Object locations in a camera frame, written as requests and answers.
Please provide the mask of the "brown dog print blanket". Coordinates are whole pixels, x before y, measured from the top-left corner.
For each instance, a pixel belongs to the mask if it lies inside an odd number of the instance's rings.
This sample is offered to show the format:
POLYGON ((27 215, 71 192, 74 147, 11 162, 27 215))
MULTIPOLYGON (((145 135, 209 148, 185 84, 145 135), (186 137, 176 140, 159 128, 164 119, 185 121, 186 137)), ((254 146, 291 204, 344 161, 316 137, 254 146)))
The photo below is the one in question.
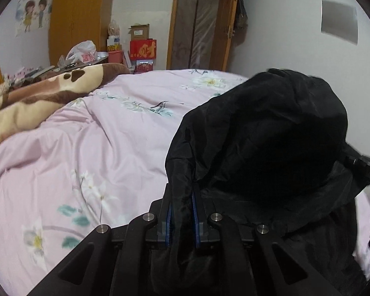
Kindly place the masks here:
POLYGON ((116 77, 129 74, 121 63, 101 63, 21 87, 0 97, 0 144, 37 128, 64 105, 89 95, 116 77))

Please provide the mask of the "red gift box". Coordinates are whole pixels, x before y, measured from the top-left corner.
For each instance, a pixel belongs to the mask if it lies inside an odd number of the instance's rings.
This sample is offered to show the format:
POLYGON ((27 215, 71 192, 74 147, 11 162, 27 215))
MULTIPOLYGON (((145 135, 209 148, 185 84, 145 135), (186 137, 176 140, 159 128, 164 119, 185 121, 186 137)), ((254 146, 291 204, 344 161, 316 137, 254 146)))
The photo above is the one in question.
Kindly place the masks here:
POLYGON ((132 40, 129 46, 129 57, 132 61, 156 59, 156 40, 132 40))

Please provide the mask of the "black hooded puffer jacket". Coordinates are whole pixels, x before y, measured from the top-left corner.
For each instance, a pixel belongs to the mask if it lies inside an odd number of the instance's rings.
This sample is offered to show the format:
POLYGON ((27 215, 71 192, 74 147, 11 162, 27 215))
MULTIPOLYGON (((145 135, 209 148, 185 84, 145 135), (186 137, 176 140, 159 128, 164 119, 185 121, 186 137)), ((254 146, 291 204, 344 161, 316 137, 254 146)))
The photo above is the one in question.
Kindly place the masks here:
POLYGON ((163 295, 241 295, 250 287, 196 247, 192 195, 242 223, 266 224, 342 295, 367 284, 353 253, 356 196, 370 181, 341 163, 348 116, 323 79, 270 69, 186 114, 172 140, 170 247, 151 256, 163 295))

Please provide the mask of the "cartoon couple wall sticker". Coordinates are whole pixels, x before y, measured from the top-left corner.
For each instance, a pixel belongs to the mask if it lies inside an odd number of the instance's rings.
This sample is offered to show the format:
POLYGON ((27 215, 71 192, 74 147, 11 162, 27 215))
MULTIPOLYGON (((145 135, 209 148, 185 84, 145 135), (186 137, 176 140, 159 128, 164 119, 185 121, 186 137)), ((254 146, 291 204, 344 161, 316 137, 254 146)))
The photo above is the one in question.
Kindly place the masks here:
POLYGON ((53 0, 17 0, 15 34, 20 36, 34 30, 48 29, 53 0))

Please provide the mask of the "white plastic bag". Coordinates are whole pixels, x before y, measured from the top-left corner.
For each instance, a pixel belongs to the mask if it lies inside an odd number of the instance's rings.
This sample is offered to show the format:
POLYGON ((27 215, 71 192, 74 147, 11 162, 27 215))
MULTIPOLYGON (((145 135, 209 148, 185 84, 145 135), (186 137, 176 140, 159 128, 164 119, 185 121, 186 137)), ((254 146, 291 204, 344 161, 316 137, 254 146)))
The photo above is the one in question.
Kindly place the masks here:
POLYGON ((96 46, 91 40, 82 41, 73 46, 66 56, 70 63, 89 63, 96 60, 96 46))

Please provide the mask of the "wooden door with frame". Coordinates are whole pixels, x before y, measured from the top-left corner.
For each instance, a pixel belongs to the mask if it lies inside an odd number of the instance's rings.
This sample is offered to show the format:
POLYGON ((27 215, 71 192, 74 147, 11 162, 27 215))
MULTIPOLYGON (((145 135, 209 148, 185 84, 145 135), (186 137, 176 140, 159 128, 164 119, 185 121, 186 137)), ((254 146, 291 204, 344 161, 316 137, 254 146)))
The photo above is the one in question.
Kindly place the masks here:
POLYGON ((238 0, 173 0, 166 68, 226 71, 238 0))

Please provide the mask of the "wooden wardrobe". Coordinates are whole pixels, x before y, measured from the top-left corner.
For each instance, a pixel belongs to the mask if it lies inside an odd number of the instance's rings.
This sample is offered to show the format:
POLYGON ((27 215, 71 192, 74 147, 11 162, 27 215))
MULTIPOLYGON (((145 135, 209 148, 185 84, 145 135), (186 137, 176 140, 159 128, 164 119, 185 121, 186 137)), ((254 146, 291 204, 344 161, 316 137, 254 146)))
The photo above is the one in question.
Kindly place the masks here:
POLYGON ((49 61, 58 63, 78 43, 91 40, 107 50, 113 0, 53 0, 49 27, 49 61))

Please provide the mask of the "pink storage bin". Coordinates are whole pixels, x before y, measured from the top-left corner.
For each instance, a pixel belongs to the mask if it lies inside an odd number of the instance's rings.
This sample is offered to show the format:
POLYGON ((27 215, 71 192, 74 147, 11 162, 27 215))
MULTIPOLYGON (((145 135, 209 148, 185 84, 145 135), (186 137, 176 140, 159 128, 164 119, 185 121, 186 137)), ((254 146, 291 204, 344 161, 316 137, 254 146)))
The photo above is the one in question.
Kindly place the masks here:
POLYGON ((109 63, 123 63, 123 52, 121 50, 115 50, 108 52, 109 63))

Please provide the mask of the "brown cardboard box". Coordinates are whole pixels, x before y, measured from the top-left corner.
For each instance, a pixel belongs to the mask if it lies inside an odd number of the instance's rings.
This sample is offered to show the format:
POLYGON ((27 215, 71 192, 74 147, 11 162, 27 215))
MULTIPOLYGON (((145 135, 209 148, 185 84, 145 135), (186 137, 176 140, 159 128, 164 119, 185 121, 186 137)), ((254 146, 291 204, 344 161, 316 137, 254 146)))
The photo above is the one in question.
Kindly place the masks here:
POLYGON ((129 34, 132 41, 149 39, 149 24, 132 25, 129 34))

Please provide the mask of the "hanging dark bags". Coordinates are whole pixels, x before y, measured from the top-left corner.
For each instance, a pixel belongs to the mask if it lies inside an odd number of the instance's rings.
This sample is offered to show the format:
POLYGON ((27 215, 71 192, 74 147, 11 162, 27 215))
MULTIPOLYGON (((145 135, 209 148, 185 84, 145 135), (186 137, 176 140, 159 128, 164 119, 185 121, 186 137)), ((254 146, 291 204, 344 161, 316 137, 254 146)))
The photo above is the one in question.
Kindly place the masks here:
POLYGON ((244 1, 237 0, 235 13, 235 22, 233 27, 233 43, 235 46, 241 45, 246 37, 248 28, 248 16, 245 9, 244 1))

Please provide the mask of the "pink floral duvet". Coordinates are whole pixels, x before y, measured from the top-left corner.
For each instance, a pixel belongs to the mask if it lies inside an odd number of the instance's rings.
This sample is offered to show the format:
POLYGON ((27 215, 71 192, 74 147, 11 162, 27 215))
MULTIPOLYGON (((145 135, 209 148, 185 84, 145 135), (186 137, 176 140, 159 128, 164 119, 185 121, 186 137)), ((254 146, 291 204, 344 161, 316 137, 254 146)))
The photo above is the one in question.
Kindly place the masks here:
MULTIPOLYGON (((4 140, 0 295, 163 295, 151 282, 151 256, 170 247, 157 244, 170 145, 189 111, 247 80, 208 70, 123 74, 4 140)), ((353 255, 367 280, 359 295, 370 295, 363 191, 353 255)), ((245 279, 241 295, 342 295, 266 224, 203 204, 208 243, 196 247, 245 279)))

